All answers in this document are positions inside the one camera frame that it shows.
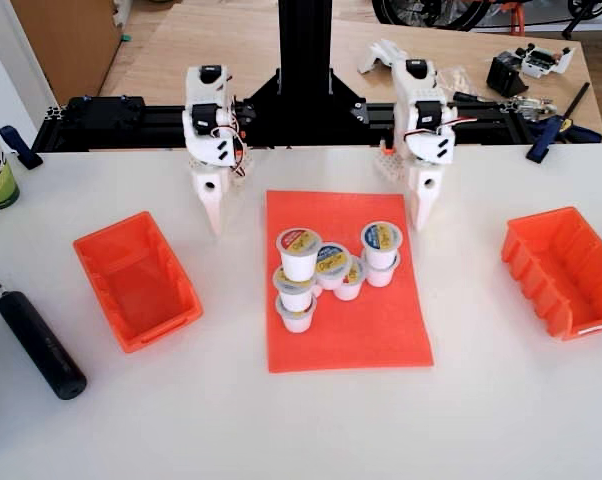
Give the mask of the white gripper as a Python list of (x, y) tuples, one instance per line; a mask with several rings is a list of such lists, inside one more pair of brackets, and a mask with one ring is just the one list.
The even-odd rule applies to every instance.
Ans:
[(408, 168), (407, 193), (412, 227), (421, 231), (426, 225), (439, 196), (444, 167), (435, 164), (417, 164)]
[(192, 170), (192, 178), (195, 193), (201, 200), (212, 231), (220, 236), (225, 226), (230, 190), (229, 173), (216, 167), (197, 168)]

